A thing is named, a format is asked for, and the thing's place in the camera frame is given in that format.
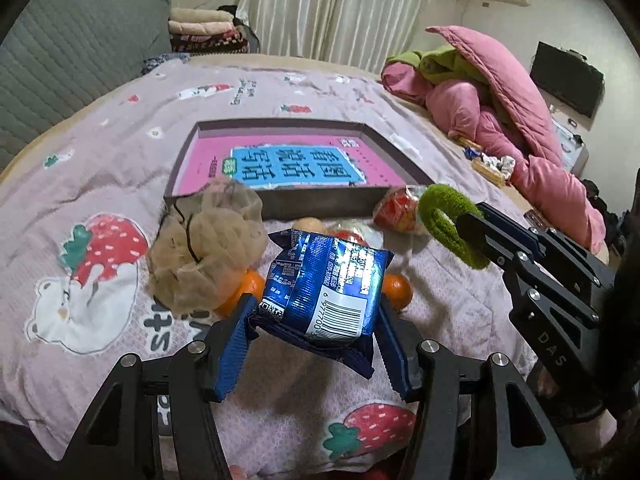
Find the toy egg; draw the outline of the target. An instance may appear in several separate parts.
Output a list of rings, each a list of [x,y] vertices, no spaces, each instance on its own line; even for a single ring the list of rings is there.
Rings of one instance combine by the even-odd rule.
[[[357,219],[336,222],[329,227],[328,234],[346,242],[375,249],[381,249],[384,245],[384,234],[380,230]]]
[[[401,234],[424,234],[426,229],[418,214],[418,203],[425,191],[424,185],[390,188],[374,207],[373,222],[382,229]]]

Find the orange mandarin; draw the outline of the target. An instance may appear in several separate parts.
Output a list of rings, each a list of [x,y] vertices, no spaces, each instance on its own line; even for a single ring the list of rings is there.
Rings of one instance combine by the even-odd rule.
[[[413,290],[409,281],[402,274],[386,273],[383,280],[382,294],[386,296],[394,311],[404,310],[413,298]]]
[[[262,300],[262,292],[265,287],[265,279],[255,270],[247,270],[239,286],[232,292],[231,296],[216,309],[216,315],[220,318],[228,318],[238,305],[244,294],[250,294],[257,301]]]

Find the blue snack packet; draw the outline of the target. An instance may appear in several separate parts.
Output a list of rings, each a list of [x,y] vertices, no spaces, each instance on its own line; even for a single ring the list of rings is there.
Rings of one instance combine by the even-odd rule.
[[[394,254],[298,229],[269,238],[280,252],[255,310],[257,326],[371,378],[375,320]]]

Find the beige mesh bath puff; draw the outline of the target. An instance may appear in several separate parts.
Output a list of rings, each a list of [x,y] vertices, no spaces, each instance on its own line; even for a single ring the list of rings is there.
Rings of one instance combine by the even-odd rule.
[[[217,312],[268,245],[262,200],[225,178],[170,198],[146,254],[148,291],[175,315]]]

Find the snack pile on bed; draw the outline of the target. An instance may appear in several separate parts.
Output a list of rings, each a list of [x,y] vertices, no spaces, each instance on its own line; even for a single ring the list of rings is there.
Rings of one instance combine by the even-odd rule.
[[[480,144],[476,144],[464,136],[455,136],[454,143],[463,148],[464,157],[471,163],[472,168],[487,181],[498,188],[509,184],[516,165],[513,157],[488,155],[482,150]]]

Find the pink quilted duvet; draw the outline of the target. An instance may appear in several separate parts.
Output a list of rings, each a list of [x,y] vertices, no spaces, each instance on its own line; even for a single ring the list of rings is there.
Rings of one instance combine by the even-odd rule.
[[[456,48],[488,84],[451,79],[431,84],[412,66],[384,63],[384,88],[424,106],[450,138],[464,136],[491,156],[511,156],[510,183],[550,224],[576,243],[600,252],[605,224],[587,190],[563,166],[561,144],[544,98],[518,59],[498,40],[462,26],[430,31]]]

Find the black television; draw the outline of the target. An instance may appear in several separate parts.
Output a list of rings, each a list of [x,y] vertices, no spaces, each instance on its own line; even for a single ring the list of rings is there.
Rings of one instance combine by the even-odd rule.
[[[604,90],[604,75],[580,56],[539,41],[530,78],[578,114],[593,118]]]

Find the green garment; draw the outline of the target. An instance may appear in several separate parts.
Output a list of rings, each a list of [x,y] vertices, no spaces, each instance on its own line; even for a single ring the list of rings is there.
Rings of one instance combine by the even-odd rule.
[[[431,51],[406,51],[386,58],[385,64],[404,63],[412,66],[431,84],[460,79],[488,84],[487,78],[453,46]]]

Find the grey cardboard box tray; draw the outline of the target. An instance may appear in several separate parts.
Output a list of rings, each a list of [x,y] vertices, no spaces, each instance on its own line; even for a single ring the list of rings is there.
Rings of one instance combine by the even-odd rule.
[[[287,136],[302,134],[361,136],[406,179],[404,183],[394,186],[430,185],[433,182],[413,160],[369,126],[358,124],[358,122],[336,122],[323,119],[244,118],[198,122],[184,141],[176,161],[182,159],[186,149],[197,136],[206,138],[209,136],[268,136],[268,134],[281,133]],[[169,185],[174,182],[176,173],[175,163],[166,186],[165,202],[170,198],[183,196],[173,196],[169,193]],[[254,188],[252,190],[262,200],[262,216],[266,220],[295,220],[302,217],[331,219],[370,216],[374,206],[394,186],[383,188],[382,186],[349,185],[314,188],[304,185],[273,190],[254,190]]]

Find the pink book blue label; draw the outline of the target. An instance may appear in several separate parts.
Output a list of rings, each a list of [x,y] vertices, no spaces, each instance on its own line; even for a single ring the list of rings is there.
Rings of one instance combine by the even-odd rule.
[[[176,161],[173,196],[226,177],[254,190],[291,186],[389,186],[405,178],[361,136],[197,136]]]

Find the white striped curtain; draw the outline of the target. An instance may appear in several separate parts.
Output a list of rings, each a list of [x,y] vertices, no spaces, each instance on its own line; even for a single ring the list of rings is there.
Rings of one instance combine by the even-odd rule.
[[[236,16],[268,55],[378,72],[408,48],[428,0],[240,0]]]

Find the stack of folded blankets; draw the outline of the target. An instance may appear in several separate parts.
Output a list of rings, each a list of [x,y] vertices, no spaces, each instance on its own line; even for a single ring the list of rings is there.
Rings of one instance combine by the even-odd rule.
[[[242,23],[225,10],[172,8],[168,18],[171,49],[190,55],[244,54],[250,40]]]

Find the grey quilted headboard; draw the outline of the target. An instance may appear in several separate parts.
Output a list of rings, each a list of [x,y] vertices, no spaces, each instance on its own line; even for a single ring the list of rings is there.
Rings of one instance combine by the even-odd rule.
[[[170,0],[30,0],[1,44],[1,163],[170,51]]]

